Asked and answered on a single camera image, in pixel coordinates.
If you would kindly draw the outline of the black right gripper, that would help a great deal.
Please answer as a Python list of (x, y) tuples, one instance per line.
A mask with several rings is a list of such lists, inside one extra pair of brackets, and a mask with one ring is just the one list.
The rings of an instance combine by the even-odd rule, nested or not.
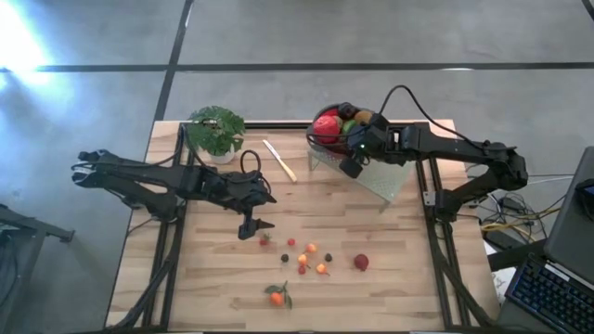
[(347, 176), (356, 179), (368, 165), (368, 159), (393, 165), (404, 165), (406, 160), (398, 152), (395, 129), (380, 113), (373, 113), (368, 120), (368, 127), (358, 143), (363, 155), (345, 157), (340, 169)]

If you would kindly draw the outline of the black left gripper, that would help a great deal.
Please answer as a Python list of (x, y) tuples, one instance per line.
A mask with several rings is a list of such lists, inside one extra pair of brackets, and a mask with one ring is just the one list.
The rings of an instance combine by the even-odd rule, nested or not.
[(219, 173), (217, 181), (215, 203), (244, 215), (238, 231), (240, 240), (254, 237), (260, 229), (275, 227), (271, 223), (253, 217), (253, 207), (277, 203), (271, 194), (268, 181), (260, 171)]

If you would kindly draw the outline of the dark purple plum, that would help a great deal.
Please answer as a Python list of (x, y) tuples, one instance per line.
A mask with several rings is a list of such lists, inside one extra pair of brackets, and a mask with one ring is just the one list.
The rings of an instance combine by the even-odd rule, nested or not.
[(342, 120), (351, 120), (360, 111), (360, 109), (349, 102), (343, 102), (337, 107), (338, 116)]

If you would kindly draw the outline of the large red apple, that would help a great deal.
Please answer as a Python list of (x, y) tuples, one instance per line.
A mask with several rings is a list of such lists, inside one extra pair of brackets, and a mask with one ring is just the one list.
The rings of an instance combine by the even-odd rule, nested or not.
[(313, 124), (314, 139), (322, 144), (331, 144), (338, 141), (341, 129), (336, 123), (335, 116), (320, 116)]

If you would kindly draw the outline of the red colander with grey rim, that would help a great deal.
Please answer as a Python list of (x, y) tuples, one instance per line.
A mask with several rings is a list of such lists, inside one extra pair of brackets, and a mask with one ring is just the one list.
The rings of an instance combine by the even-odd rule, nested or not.
[[(328, 152), (331, 153), (335, 153), (332, 152), (330, 150), (328, 150), (327, 148), (325, 148), (325, 146), (327, 144), (322, 144), (317, 142), (314, 139), (314, 131), (313, 131), (313, 124), (316, 121), (316, 119), (318, 119), (320, 116), (324, 116), (324, 115), (328, 115), (328, 116), (338, 116), (338, 111), (337, 111), (337, 107), (338, 104), (332, 104), (329, 106), (326, 106), (324, 109), (322, 109), (313, 119), (312, 123), (308, 126), (307, 130), (306, 130), (306, 136), (305, 139), (307, 141), (307, 144), (310, 146), (310, 148), (313, 148), (315, 150), (326, 150)], [(338, 141), (337, 142), (344, 142), (347, 147), (348, 147), (348, 151), (345, 154), (338, 154), (340, 156), (342, 156), (342, 158), (344, 159), (345, 157), (352, 157), (354, 155), (363, 155), (362, 152), (360, 151), (360, 149), (358, 148), (358, 143), (361, 140), (362, 136), (363, 136), (363, 132), (367, 129), (368, 126), (361, 126), (361, 125), (356, 125), (348, 135), (343, 135), (342, 134), (342, 130), (341, 133), (338, 135)]]

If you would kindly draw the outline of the green perforated metal shelf riser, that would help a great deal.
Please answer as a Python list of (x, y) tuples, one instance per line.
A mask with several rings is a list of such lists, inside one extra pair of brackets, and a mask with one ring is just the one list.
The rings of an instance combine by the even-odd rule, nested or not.
[[(344, 174), (340, 169), (342, 156), (326, 150), (315, 150), (309, 148), (307, 151), (309, 170), (314, 171), (320, 162), (329, 166), (332, 170)], [(371, 161), (364, 166), (357, 178), (346, 176), (348, 181), (357, 182), (362, 187), (382, 199), (379, 213), (384, 212), (396, 198), (405, 184), (411, 170), (412, 162), (406, 162), (404, 166), (397, 164), (386, 164), (378, 161)]]

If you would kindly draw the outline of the orange tangerine with leaves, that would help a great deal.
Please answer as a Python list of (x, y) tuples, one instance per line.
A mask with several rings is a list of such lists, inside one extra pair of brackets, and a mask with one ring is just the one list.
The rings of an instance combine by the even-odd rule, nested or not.
[(293, 307), (292, 297), (288, 290), (288, 281), (280, 285), (270, 285), (265, 288), (264, 293), (268, 295), (269, 302), (274, 306), (284, 306), (291, 309)]

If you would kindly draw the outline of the green plant in white pot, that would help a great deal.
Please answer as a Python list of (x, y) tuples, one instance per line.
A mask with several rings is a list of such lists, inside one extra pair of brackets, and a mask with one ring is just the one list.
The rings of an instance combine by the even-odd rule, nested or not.
[(230, 163), (241, 150), (245, 121), (232, 110), (207, 106), (189, 116), (188, 139), (193, 148), (201, 148), (215, 164)]

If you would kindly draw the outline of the black power brick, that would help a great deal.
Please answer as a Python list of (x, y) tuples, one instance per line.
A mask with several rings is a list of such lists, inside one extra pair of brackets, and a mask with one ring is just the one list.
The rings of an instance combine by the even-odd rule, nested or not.
[(508, 236), (507, 234), (501, 231), (484, 232), (483, 239), (489, 245), (500, 251), (512, 249), (514, 247), (515, 242), (514, 238)]

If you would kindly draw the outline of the white paper sheet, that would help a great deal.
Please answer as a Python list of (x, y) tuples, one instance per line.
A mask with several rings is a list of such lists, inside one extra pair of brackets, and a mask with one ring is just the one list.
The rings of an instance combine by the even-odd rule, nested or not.
[(499, 304), (502, 304), (505, 301), (505, 292), (514, 273), (515, 270), (509, 268), (493, 271), (491, 273)]

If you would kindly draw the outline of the grey laptop with lit keyboard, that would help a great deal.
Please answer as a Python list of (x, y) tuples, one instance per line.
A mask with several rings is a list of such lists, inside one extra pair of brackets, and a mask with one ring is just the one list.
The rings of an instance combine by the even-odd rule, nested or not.
[(505, 292), (503, 334), (594, 334), (594, 147), (587, 147), (542, 252)]

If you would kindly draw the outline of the black metal stand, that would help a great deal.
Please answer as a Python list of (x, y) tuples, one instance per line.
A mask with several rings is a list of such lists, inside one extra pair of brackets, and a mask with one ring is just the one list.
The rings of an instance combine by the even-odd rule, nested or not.
[(0, 334), (9, 334), (22, 308), (44, 241), (54, 237), (68, 243), (67, 230), (0, 204)]

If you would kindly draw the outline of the black aluminium table frame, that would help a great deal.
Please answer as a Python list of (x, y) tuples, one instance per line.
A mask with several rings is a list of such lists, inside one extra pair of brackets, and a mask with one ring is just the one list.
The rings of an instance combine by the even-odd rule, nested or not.
[[(175, 282), (158, 290), (152, 325), (186, 332), (440, 330), (443, 306), (459, 322), (454, 291), (438, 296), (416, 171), (379, 213), (382, 200), (358, 183), (326, 165), (309, 170), (304, 133), (299, 123), (250, 126), (244, 145), (261, 157), (277, 200), (254, 211), (275, 226), (269, 244), (239, 240), (237, 214), (191, 203)], [(296, 183), (264, 139), (294, 171)], [(307, 244), (317, 251), (307, 252)], [(287, 271), (280, 268), (284, 253)], [(298, 273), (301, 254), (308, 259), (304, 275)], [(354, 266), (357, 254), (368, 256), (365, 272)], [(328, 276), (316, 271), (320, 263)], [(272, 305), (264, 293), (285, 281), (291, 309)]]

